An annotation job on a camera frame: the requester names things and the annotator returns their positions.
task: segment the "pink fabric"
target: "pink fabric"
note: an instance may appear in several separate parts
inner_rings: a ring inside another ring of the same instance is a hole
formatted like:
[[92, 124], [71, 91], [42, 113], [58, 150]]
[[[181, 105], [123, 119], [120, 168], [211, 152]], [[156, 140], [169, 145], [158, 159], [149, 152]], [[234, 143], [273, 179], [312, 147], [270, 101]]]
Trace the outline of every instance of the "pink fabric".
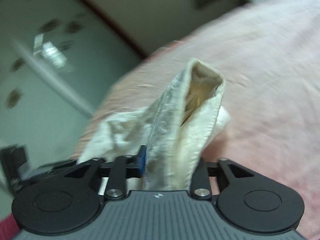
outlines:
[[12, 214], [0, 221], [0, 240], [10, 240], [19, 231], [20, 229]]
[[320, 0], [269, 0], [204, 25], [114, 86], [74, 157], [107, 115], [150, 105], [197, 57], [225, 76], [231, 115], [206, 160], [228, 157], [297, 190], [305, 202], [298, 231], [320, 239], [319, 23]]

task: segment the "gray ribbed plate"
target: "gray ribbed plate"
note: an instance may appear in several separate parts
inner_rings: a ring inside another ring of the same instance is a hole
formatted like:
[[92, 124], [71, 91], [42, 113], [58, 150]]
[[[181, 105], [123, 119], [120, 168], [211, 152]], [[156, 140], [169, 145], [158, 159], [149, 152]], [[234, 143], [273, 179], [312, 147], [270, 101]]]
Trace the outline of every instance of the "gray ribbed plate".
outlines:
[[231, 227], [208, 201], [186, 191], [132, 191], [122, 201], [109, 202], [90, 225], [63, 236], [39, 236], [22, 230], [15, 240], [301, 240], [296, 231], [277, 236], [251, 235]]

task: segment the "pink bedsheet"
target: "pink bedsheet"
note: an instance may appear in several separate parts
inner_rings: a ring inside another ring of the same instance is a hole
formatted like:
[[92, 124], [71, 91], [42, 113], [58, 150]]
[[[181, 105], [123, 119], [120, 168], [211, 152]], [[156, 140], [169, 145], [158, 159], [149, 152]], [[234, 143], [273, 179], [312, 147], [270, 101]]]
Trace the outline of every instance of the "pink bedsheet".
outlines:
[[191, 57], [226, 78], [226, 131], [204, 152], [228, 157], [297, 190], [298, 231], [320, 239], [320, 0], [238, 8], [146, 60], [109, 93], [76, 155], [108, 114], [148, 106]]

